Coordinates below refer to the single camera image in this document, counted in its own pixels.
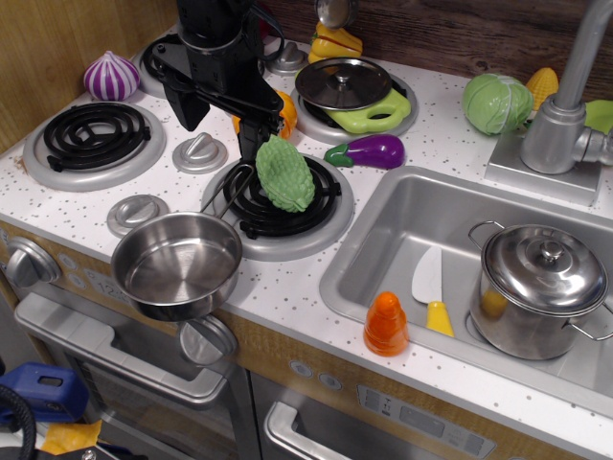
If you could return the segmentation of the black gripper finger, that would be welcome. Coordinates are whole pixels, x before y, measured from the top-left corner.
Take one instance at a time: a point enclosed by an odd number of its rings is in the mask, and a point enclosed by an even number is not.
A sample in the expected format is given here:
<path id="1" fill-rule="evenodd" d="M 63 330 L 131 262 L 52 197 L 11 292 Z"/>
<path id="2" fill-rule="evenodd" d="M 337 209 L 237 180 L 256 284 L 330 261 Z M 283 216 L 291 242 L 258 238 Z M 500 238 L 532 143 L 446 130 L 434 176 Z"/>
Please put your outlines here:
<path id="1" fill-rule="evenodd" d="M 238 143 L 241 159 L 254 162 L 260 147 L 269 139 L 269 128 L 257 121 L 240 119 Z"/>
<path id="2" fill-rule="evenodd" d="M 201 95 L 198 84 L 192 80 L 172 80 L 164 82 L 167 101 L 187 131 L 195 131 L 210 111 L 210 103 Z"/>

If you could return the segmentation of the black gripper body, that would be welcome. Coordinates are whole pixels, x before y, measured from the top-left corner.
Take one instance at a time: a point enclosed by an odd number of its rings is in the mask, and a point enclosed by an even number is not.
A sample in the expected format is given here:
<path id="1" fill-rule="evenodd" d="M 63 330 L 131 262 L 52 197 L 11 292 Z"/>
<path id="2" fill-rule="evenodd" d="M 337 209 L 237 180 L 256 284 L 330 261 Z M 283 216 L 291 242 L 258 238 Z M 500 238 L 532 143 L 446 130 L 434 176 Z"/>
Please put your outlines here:
<path id="1" fill-rule="evenodd" d="M 210 106 L 278 131 L 283 102 L 259 70 L 259 62 L 268 57 L 260 36 L 243 35 L 212 50 L 183 42 L 160 44 L 152 53 L 163 85 L 168 79 L 194 81 Z M 267 93 L 266 103 L 256 101 L 258 90 Z"/>

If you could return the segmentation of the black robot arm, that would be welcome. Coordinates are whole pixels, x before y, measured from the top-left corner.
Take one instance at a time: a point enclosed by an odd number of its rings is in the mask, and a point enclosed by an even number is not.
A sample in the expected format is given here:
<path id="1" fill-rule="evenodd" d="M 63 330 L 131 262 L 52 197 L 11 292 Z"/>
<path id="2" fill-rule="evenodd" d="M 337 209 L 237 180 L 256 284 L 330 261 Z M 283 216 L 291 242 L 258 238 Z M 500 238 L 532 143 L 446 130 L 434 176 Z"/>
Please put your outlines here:
<path id="1" fill-rule="evenodd" d="M 194 131 L 213 105 L 239 118 L 241 158 L 253 162 L 261 145 L 283 124 L 284 102 L 265 81 L 263 21 L 284 39 L 272 14 L 256 1 L 179 1 L 177 44 L 153 49 L 158 75 L 178 121 Z"/>

